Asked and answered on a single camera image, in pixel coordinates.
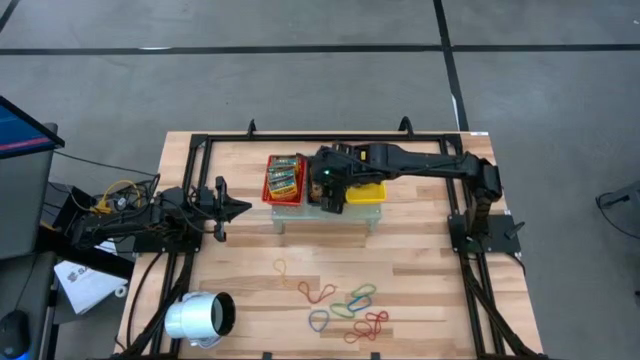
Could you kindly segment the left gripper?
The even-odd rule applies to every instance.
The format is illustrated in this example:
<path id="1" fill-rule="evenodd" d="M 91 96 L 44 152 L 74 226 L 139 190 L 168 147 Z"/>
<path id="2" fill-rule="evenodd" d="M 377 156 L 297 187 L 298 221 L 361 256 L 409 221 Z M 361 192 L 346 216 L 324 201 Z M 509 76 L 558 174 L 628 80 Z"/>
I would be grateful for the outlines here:
<path id="1" fill-rule="evenodd" d="M 204 226 L 193 225 L 192 228 L 202 234 L 212 234 L 217 241 L 226 240 L 224 223 L 233 220 L 237 216 L 251 209 L 250 202 L 234 199 L 226 195 L 226 182 L 222 176 L 215 178 L 215 188 L 211 190 L 207 186 L 193 187 L 195 202 L 189 197 L 190 209 L 196 213 L 197 222 L 212 220 L 215 222 L 212 230 L 206 230 Z"/>

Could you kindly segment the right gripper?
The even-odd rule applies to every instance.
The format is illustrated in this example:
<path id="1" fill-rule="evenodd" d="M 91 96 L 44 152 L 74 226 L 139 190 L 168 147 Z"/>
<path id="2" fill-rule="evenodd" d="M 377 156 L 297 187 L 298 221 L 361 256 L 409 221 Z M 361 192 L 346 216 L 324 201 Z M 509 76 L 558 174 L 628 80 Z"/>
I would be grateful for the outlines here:
<path id="1" fill-rule="evenodd" d="M 320 197 L 322 211 L 333 213 L 335 210 L 341 214 L 346 203 L 346 189 L 370 183 L 369 144 L 321 146 L 308 161 L 312 188 L 323 193 Z"/>

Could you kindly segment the yellow rubber band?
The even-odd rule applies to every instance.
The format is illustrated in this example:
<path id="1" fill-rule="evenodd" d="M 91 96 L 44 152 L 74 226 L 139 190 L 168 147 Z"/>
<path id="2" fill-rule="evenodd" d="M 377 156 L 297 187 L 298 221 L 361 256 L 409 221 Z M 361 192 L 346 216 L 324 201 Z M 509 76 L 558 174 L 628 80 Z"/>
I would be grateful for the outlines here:
<path id="1" fill-rule="evenodd" d="M 281 280 L 281 284 L 286 287 L 288 282 L 287 282 L 287 278 L 286 278 L 286 273 L 287 273 L 287 263 L 284 259 L 282 258 L 277 258 L 273 261 L 272 264 L 273 269 L 279 274 L 280 276 L 280 280 Z"/>

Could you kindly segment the long red rubber band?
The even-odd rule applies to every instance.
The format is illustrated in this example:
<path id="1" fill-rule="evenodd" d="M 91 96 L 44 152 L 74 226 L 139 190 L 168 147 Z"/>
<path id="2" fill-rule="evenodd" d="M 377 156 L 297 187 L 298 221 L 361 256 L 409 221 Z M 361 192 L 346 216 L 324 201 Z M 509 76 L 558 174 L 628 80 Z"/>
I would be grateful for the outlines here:
<path id="1" fill-rule="evenodd" d="M 326 299 L 327 297 L 333 295 L 336 290 L 337 287 L 333 284 L 327 284 L 319 293 L 319 295 L 316 298 L 313 298 L 311 296 L 311 288 L 310 285 L 305 282 L 299 282 L 298 286 L 297 286 L 297 290 L 305 296 L 305 298 L 307 299 L 307 301 L 310 304 L 318 304 L 320 302 L 322 302 L 324 299 Z"/>

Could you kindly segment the dark grey desk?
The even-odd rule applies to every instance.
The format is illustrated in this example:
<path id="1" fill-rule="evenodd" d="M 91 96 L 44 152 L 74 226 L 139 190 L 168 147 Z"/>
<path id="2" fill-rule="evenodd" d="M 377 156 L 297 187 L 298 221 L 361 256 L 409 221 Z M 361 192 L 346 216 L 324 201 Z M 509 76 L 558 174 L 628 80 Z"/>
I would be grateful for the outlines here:
<path id="1" fill-rule="evenodd" d="M 28 315 L 30 348 L 18 360 L 39 360 L 56 256 L 53 252 L 0 260 L 0 319 L 13 310 Z"/>

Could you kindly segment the black plastic basket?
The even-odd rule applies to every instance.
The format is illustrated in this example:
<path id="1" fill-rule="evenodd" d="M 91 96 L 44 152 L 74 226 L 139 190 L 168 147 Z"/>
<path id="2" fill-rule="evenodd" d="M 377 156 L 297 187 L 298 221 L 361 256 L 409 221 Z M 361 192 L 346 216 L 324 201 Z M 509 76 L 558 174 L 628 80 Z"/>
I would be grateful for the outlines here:
<path id="1" fill-rule="evenodd" d="M 312 160 L 312 156 L 306 158 L 306 199 L 309 205 L 320 206 L 323 187 L 313 180 Z"/>

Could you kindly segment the yellow plastic basket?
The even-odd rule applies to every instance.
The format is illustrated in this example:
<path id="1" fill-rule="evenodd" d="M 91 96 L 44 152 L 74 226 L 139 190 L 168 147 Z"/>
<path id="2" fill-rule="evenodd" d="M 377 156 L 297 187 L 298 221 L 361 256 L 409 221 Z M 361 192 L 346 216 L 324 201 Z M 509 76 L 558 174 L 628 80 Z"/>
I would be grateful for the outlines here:
<path id="1" fill-rule="evenodd" d="M 387 188 L 384 182 L 351 186 L 345 194 L 346 202 L 353 205 L 380 204 L 387 199 Z"/>

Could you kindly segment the clear acrylic stand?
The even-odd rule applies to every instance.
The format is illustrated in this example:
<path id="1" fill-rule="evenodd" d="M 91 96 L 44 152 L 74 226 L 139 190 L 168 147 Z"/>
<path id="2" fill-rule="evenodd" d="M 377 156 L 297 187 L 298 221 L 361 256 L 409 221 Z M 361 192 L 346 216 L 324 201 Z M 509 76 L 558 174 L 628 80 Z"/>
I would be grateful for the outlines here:
<path id="1" fill-rule="evenodd" d="M 271 220 L 277 233 L 283 234 L 290 223 L 321 223 L 365 225 L 368 232 L 373 232 L 382 219 L 380 204 L 353 205 L 346 204 L 341 214 L 322 211 L 319 206 L 304 203 L 300 206 L 273 205 Z"/>

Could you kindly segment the red plastic basket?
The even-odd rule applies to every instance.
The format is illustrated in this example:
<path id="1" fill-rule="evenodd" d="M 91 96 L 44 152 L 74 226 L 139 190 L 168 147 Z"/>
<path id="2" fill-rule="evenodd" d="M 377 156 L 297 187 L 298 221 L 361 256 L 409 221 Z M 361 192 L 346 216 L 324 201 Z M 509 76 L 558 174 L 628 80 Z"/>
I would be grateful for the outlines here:
<path id="1" fill-rule="evenodd" d="M 265 176 L 264 176 L 264 182 L 263 182 L 263 188 L 262 188 L 262 201 L 270 204 L 270 205 L 274 205 L 274 206 L 299 206 L 302 203 L 302 197 L 303 197 L 303 190 L 305 187 L 305 181 L 306 181 L 306 158 L 303 155 L 300 154 L 296 154 L 296 156 L 299 157 L 300 160 L 300 166 L 298 168 L 296 168 L 297 170 L 297 175 L 295 178 L 288 178 L 286 180 L 295 180 L 298 186 L 298 194 L 295 198 L 291 198 L 288 201 L 275 201 L 272 200 L 269 192 L 268 192 L 268 188 L 267 188 L 267 184 L 269 183 L 268 179 L 267 179 L 267 169 L 269 168 L 269 162 L 270 162 L 270 157 L 274 156 L 274 155 L 270 155 L 267 161 L 267 166 L 266 166 L 266 170 L 265 170 Z"/>

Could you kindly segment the white cylinder with black opening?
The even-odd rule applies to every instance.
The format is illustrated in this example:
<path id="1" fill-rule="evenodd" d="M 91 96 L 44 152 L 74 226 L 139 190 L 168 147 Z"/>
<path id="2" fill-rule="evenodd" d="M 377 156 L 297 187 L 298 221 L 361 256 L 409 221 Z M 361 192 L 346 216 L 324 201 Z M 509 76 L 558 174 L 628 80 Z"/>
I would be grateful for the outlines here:
<path id="1" fill-rule="evenodd" d="M 226 292 L 191 292 L 171 305 L 164 330 L 171 339 L 186 339 L 192 347 L 217 346 L 233 329 L 236 306 Z"/>

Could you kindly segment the monitor with blue screen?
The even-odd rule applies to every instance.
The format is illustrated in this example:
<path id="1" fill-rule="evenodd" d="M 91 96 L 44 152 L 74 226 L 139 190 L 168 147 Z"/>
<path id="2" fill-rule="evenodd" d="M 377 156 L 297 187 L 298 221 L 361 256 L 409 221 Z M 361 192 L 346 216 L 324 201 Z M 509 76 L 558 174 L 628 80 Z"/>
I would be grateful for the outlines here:
<path id="1" fill-rule="evenodd" d="M 53 130 L 0 96 L 0 159 L 64 148 Z"/>

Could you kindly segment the black computer mouse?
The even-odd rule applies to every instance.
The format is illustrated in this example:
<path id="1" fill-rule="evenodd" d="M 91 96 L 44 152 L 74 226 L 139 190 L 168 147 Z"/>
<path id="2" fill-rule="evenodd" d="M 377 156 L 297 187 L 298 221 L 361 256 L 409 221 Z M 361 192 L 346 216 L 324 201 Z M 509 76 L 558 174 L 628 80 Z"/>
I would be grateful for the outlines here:
<path id="1" fill-rule="evenodd" d="M 18 360 L 30 348 L 28 315 L 13 310 L 0 319 L 0 356 L 5 360 Z"/>

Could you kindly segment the black aluminium table frame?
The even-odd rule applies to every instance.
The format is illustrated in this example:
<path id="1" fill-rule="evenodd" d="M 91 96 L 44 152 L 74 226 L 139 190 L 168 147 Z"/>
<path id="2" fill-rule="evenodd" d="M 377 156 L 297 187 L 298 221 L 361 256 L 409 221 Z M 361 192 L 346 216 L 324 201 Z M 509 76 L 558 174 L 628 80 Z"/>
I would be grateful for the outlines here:
<path id="1" fill-rule="evenodd" d="M 135 262 L 115 355 L 125 359 L 259 360 L 550 360 L 544 354 L 525 282 L 515 255 L 463 253 L 452 247 L 448 218 L 471 205 L 458 179 L 402 176 L 384 181 L 387 199 L 373 232 L 365 225 L 290 223 L 283 234 L 262 201 L 270 155 L 314 155 L 335 143 L 394 144 L 409 152 L 469 152 L 497 166 L 487 135 L 469 132 L 171 132 L 159 164 L 158 187 L 215 187 L 252 208 L 224 226 L 226 240 L 202 238 L 187 255 L 147 253 Z M 287 263 L 287 286 L 273 261 Z M 327 285 L 336 292 L 310 304 Z M 353 319 L 330 312 L 348 304 L 365 283 L 377 287 L 372 305 Z M 168 308 L 191 292 L 226 292 L 236 306 L 232 331 L 209 349 L 171 339 Z M 330 314 L 321 333 L 308 324 L 312 310 Z M 367 312 L 387 311 L 374 341 L 343 340 Z"/>

